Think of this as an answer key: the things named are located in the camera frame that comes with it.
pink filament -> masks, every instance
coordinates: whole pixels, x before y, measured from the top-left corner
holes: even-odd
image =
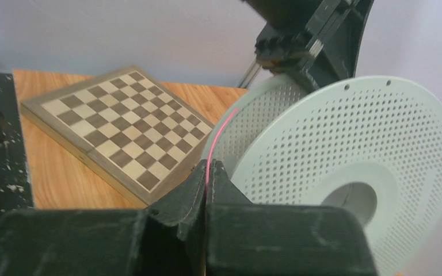
[[[221,128],[219,128],[218,132],[216,133],[216,136],[214,137],[214,140],[212,141],[211,149],[209,150],[209,155],[208,155],[208,158],[207,158],[207,165],[206,165],[206,193],[207,193],[207,187],[208,187],[208,184],[209,184],[209,171],[210,171],[210,167],[211,167],[211,159],[212,159],[212,152],[214,151],[214,146],[216,146],[216,142],[218,142],[219,136],[221,136],[221,133],[223,132],[224,128],[231,121],[231,119],[236,114],[236,112],[238,112],[238,108],[233,109],[233,111],[228,116],[226,121],[224,121],[224,123],[221,126]]]

chessboard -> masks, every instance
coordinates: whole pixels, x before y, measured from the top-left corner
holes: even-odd
[[[138,206],[188,175],[213,128],[135,66],[27,99],[21,113]]]

orange wood surface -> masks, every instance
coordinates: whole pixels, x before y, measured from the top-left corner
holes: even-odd
[[[18,102],[88,78],[90,76],[14,71]],[[246,91],[184,83],[162,84],[213,123]],[[134,208],[119,192],[28,119],[21,116],[21,123],[37,208]]]

checkered pattern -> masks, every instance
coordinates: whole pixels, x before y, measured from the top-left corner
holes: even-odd
[[[148,191],[211,131],[138,72],[42,107]]]

spool center hole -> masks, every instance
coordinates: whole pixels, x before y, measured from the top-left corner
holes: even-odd
[[[375,214],[377,195],[369,184],[352,182],[334,190],[321,205],[344,208],[366,226]]]

